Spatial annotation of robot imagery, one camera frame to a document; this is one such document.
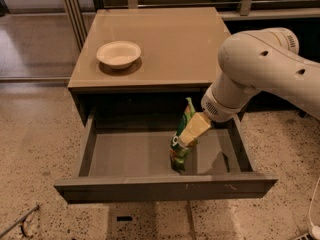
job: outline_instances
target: speckled floor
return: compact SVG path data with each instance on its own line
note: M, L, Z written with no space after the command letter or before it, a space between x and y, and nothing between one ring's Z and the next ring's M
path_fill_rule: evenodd
M190 202L192 225L183 201L64 201L53 184L72 175L83 131L65 84L0 84L0 115L0 232L35 204L40 209L27 221L33 239L283 240L307 231L320 176L320 125L311 117L245 114L242 127L258 170L279 181L261 199ZM311 214L315 224L319 208L320 189ZM16 227L3 239L27 237Z

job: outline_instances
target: white bowl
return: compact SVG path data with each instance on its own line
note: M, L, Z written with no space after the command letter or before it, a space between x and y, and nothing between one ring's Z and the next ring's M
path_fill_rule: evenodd
M112 69L124 69L140 57L141 49L135 43L115 41L101 46L97 59Z

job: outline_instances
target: gray drawer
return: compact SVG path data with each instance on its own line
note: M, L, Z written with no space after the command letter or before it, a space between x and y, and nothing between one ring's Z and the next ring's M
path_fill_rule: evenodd
M68 203L263 197L277 177L256 171L238 117L214 124L199 138L184 173L171 169L170 140L183 110L163 105L177 98L182 104L183 97L168 95L163 104L156 97L148 105L148 98L126 96L96 106L86 122L75 176L57 180L55 188ZM146 106L139 110L141 101Z

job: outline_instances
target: green snack bag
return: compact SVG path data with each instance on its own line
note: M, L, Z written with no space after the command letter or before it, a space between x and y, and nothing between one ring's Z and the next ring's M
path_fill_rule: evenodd
M190 119L196 113L192 100L190 97L186 98L188 101L188 105L180 119L178 124L177 132L171 139L170 143L170 161L171 161L171 168L180 173L181 171L185 171L184 168L184 161L186 160L188 154L190 153L189 147L182 147L178 143L178 139L180 134L183 132L184 128L187 126Z

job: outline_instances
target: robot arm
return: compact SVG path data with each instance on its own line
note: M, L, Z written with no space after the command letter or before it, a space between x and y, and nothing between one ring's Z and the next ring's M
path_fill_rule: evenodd
M284 28L230 36L218 54L222 73L201 101L204 113L213 121L227 121L266 91L320 119L320 64L298 52L297 37Z

